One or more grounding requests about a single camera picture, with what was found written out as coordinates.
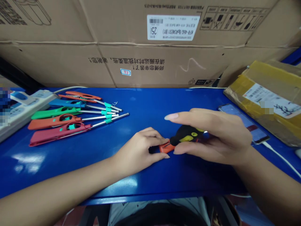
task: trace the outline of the cardboard box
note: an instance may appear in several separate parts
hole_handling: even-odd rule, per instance
[[[92,64],[101,57],[96,45],[2,44],[0,53],[33,79],[49,87],[115,87],[105,64]]]
[[[256,59],[293,52],[300,10],[298,0],[0,0],[0,56],[48,86],[210,86],[221,74],[224,86]],[[114,57],[164,69],[100,61]]]
[[[301,69],[255,61],[224,94],[289,146],[301,147]]]
[[[228,87],[231,85],[246,67],[253,63],[254,59],[262,62],[269,60],[281,61],[295,50],[294,48],[240,48],[233,57],[231,64],[223,72],[219,87]]]

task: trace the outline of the blue workbench surface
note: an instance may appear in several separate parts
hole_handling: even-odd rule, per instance
[[[59,141],[29,147],[34,131],[27,126],[0,144],[0,198],[34,183],[88,166],[115,154],[137,131],[147,127],[171,137],[179,128],[164,116],[193,107],[216,110],[231,103],[222,89],[76,89],[96,95],[129,112],[130,116]],[[268,142],[299,172],[301,160],[275,138]],[[277,167],[299,180],[295,173],[263,145],[256,149]],[[232,167],[207,162],[188,154],[173,155],[95,194],[83,204],[132,202],[245,192]]]

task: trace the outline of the phone screen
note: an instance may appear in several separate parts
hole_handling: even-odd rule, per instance
[[[260,144],[270,138],[265,132],[258,128],[250,119],[248,119],[240,110],[238,110],[232,104],[219,106],[218,110],[226,112],[228,114],[239,116],[243,121],[245,127],[251,132],[254,143]]]

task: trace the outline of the barcode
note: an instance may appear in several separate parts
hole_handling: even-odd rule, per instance
[[[150,19],[151,24],[162,24],[163,19]]]

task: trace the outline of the taped package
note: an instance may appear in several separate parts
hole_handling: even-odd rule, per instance
[[[301,147],[301,69],[255,61],[224,94],[289,146]]]

